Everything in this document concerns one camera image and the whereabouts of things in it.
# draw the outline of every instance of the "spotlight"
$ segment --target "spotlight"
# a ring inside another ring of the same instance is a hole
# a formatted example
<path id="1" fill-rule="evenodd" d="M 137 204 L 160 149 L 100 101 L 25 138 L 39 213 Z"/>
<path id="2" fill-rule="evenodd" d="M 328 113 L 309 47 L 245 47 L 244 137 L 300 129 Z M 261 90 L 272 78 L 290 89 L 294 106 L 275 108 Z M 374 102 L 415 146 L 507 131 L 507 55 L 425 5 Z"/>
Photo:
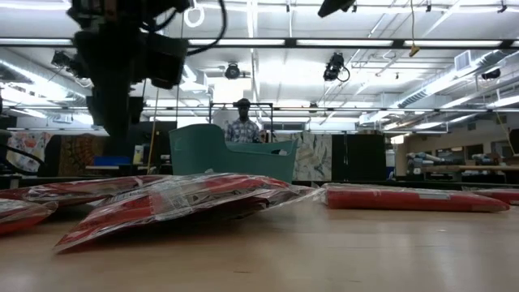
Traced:
<path id="1" fill-rule="evenodd" d="M 324 0 L 323 5 L 319 9 L 319 12 L 317 12 L 317 15 L 322 18 L 331 15 L 333 12 L 338 11 L 339 9 L 347 12 L 348 9 L 355 4 L 355 1 L 356 0 Z"/>
<path id="2" fill-rule="evenodd" d="M 240 76 L 240 69 L 237 63 L 230 63 L 225 70 L 225 77 L 227 79 L 237 79 Z"/>
<path id="3" fill-rule="evenodd" d="M 341 73 L 342 69 L 348 72 L 347 79 L 339 79 L 339 74 Z M 326 70 L 324 70 L 323 78 L 324 81 L 334 81 L 337 79 L 341 82 L 346 82 L 350 79 L 350 71 L 344 66 L 344 57 L 342 57 L 342 53 L 333 53 L 333 56 L 330 58 L 330 62 L 326 64 Z"/>
<path id="4" fill-rule="evenodd" d="M 496 79 L 496 78 L 499 78 L 500 76 L 501 76 L 501 70 L 499 68 L 497 68 L 493 71 L 481 74 L 481 78 L 483 78 L 484 80 Z"/>

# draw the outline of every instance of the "red bag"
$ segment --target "red bag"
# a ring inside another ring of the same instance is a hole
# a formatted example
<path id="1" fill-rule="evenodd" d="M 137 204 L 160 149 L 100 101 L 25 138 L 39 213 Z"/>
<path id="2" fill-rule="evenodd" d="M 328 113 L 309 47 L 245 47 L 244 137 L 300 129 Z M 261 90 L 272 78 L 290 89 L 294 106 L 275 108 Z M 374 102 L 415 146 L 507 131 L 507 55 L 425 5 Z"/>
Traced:
<path id="1" fill-rule="evenodd" d="M 59 206 L 85 204 L 137 189 L 161 180 L 164 175 L 140 175 L 79 182 L 48 183 L 34 187 L 1 190 L 0 198 L 36 203 L 58 202 Z"/>
<path id="2" fill-rule="evenodd" d="M 510 206 L 499 200 L 463 191 L 405 187 L 325 184 L 329 208 L 370 208 L 415 211 L 499 212 Z"/>
<path id="3" fill-rule="evenodd" d="M 57 203 L 45 205 L 21 200 L 0 199 L 0 234 L 22 230 L 35 225 L 52 214 Z"/>
<path id="4" fill-rule="evenodd" d="M 56 245 L 63 251 L 117 230 L 169 221 L 211 209 L 218 217 L 242 217 L 314 195 L 273 178 L 241 174 L 170 176 L 136 191 L 101 201 Z"/>
<path id="5" fill-rule="evenodd" d="M 487 189 L 472 191 L 474 194 L 484 195 L 496 200 L 501 200 L 506 204 L 519 205 L 518 189 Z"/>

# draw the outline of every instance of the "table surface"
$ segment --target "table surface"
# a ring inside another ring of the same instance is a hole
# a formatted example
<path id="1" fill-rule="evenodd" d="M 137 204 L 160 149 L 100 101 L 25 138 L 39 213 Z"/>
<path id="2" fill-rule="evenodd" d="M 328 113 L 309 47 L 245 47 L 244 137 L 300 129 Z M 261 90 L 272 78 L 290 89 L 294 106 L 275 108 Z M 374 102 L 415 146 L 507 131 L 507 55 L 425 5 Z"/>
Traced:
<path id="1" fill-rule="evenodd" d="M 453 172 L 465 170 L 519 171 L 517 165 L 434 165 L 422 166 L 422 172 Z"/>
<path id="2" fill-rule="evenodd" d="M 55 255 L 53 245 L 88 212 L 65 209 L 31 230 L 0 238 L 0 287 L 518 291 L 518 211 L 327 210 L 302 202 L 221 224 L 133 230 L 85 251 Z"/>

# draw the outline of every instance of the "man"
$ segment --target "man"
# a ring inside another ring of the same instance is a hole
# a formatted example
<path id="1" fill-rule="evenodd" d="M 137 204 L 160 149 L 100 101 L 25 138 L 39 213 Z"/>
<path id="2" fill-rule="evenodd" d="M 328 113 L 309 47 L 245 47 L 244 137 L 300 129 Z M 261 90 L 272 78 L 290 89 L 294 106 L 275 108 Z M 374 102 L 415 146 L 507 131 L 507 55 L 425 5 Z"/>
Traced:
<path id="1" fill-rule="evenodd" d="M 235 143 L 261 143 L 260 128 L 249 119 L 251 102 L 242 98 L 236 103 L 240 117 L 227 126 L 225 141 Z"/>

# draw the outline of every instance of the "clear plastic wrap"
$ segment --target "clear plastic wrap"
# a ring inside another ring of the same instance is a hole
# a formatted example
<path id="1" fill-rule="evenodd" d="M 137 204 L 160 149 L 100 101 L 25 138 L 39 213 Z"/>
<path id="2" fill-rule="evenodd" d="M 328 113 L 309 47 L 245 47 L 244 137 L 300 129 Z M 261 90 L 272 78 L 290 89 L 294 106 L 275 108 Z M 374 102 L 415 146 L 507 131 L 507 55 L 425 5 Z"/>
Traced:
<path id="1" fill-rule="evenodd" d="M 218 219 L 303 200 L 321 190 L 245 174 L 170 176 L 101 201 L 56 245 L 63 251 L 117 230 L 217 211 Z"/>
<path id="2" fill-rule="evenodd" d="M 85 204 L 119 193 L 134 190 L 167 176 L 140 175 L 124 178 L 107 178 L 79 182 L 48 183 L 34 187 L 1 190 L 0 198 L 25 200 L 35 203 L 58 202 L 59 206 Z"/>
<path id="3" fill-rule="evenodd" d="M 322 201 L 329 208 L 370 208 L 416 211 L 500 212 L 510 209 L 502 201 L 467 191 L 443 191 L 327 183 Z"/>
<path id="4" fill-rule="evenodd" d="M 472 192 L 477 195 L 484 195 L 492 199 L 501 200 L 506 204 L 519 205 L 518 189 L 484 189 Z"/>
<path id="5" fill-rule="evenodd" d="M 0 199 L 0 235 L 26 229 L 52 214 L 58 203 L 36 204 Z"/>

